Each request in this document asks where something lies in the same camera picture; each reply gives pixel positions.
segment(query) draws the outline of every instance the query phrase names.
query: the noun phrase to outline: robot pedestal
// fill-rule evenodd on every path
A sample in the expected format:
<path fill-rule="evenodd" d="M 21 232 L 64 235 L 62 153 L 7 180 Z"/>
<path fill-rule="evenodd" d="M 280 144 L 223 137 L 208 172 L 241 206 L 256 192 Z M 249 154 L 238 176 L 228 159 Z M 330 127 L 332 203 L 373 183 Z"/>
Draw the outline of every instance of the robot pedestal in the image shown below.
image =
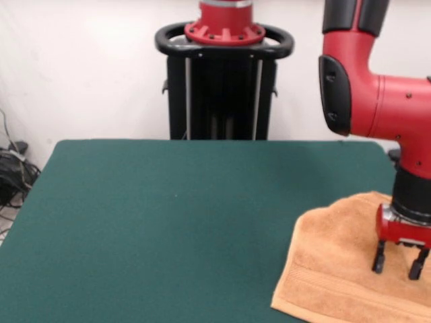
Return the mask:
<path fill-rule="evenodd" d="M 168 55 L 171 139 L 267 139 L 275 61 L 292 53 L 294 39 L 253 24 L 251 8 L 251 1 L 202 0 L 200 20 L 156 34 Z"/>

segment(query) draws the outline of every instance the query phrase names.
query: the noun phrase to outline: black handle ring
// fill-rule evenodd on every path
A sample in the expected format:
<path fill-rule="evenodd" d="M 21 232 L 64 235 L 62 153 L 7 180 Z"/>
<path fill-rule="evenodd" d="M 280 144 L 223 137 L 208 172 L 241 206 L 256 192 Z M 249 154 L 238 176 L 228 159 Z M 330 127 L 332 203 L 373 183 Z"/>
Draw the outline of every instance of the black handle ring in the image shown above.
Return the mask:
<path fill-rule="evenodd" d="M 197 59 L 201 57 L 211 58 L 242 58 L 254 59 L 283 59 L 293 53 L 295 41 L 288 32 L 267 25 L 261 25 L 266 29 L 266 38 L 276 40 L 279 44 L 254 44 L 249 46 L 214 46 L 189 42 L 179 44 L 170 39 L 184 35 L 184 28 L 189 24 L 182 22 L 163 27 L 156 33 L 156 48 L 165 55 Z"/>

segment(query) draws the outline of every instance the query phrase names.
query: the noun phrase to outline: bolt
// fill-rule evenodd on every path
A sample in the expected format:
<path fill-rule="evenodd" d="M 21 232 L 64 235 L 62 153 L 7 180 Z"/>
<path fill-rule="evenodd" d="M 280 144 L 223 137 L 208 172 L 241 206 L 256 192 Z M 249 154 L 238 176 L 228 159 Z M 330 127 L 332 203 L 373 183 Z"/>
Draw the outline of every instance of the bolt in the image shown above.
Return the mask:
<path fill-rule="evenodd" d="M 334 82 L 335 81 L 335 78 L 337 77 L 337 75 L 335 74 L 335 72 L 329 72 L 327 75 L 326 75 L 326 80 L 327 81 L 329 81 L 329 82 Z"/>
<path fill-rule="evenodd" d="M 330 112 L 328 113 L 328 118 L 331 119 L 331 121 L 337 121 L 338 119 L 338 114 L 336 112 Z"/>

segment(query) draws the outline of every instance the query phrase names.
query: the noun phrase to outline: screw hole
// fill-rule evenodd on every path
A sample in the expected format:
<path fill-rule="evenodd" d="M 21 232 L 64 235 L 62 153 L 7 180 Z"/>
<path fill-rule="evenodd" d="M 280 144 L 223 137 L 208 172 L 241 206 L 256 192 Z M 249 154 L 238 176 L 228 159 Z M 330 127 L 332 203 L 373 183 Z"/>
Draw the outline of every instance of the screw hole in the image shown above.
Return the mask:
<path fill-rule="evenodd" d="M 336 78 L 337 75 L 335 74 L 335 72 L 329 72 L 328 74 L 326 74 L 326 80 L 329 82 L 334 82 Z"/>

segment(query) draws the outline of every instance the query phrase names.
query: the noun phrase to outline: red flange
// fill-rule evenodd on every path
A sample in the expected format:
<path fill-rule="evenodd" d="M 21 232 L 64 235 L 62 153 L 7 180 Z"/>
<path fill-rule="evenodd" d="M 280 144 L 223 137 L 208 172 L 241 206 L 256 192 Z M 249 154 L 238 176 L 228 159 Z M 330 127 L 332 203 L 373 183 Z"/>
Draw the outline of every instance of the red flange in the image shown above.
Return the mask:
<path fill-rule="evenodd" d="M 200 44 L 246 46 L 265 37 L 253 23 L 252 0 L 201 0 L 201 18 L 185 27 L 185 34 Z"/>

